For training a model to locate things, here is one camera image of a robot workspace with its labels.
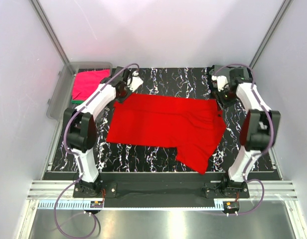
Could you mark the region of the red t shirt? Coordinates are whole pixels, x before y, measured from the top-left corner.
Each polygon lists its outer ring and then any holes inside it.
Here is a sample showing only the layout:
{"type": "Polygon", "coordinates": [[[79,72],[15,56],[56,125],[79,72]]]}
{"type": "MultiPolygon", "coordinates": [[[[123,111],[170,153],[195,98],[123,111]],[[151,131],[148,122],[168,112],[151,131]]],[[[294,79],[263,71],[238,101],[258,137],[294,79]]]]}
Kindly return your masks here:
{"type": "Polygon", "coordinates": [[[216,100],[132,94],[114,104],[110,143],[176,148],[176,160],[204,174],[226,125],[216,100]]]}

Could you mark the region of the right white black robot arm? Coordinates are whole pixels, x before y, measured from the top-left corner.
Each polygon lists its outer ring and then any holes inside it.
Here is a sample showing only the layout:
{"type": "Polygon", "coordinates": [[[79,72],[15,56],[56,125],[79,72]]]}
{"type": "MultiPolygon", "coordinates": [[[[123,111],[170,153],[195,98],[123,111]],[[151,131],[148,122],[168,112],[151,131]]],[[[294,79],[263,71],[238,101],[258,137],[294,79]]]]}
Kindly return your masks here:
{"type": "Polygon", "coordinates": [[[239,100],[247,112],[240,131],[240,149],[223,176],[218,191],[224,197],[247,192],[248,175],[258,159],[274,145],[281,114],[261,98],[253,78],[241,68],[232,68],[225,76],[212,76],[213,92],[219,106],[225,108],[239,100]]]}

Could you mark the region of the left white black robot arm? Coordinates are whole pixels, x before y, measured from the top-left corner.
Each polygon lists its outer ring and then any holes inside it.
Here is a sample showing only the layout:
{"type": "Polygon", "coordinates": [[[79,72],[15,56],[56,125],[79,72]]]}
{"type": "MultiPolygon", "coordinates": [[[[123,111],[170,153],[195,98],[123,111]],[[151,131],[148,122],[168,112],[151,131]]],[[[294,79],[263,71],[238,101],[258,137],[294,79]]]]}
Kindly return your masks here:
{"type": "Polygon", "coordinates": [[[63,145],[78,166],[79,177],[73,182],[77,191],[90,197],[105,195],[93,153],[97,140],[95,119],[109,103],[122,103],[142,84],[139,68],[131,71],[129,66],[117,67],[114,75],[103,79],[87,100],[64,111],[63,145]]]}

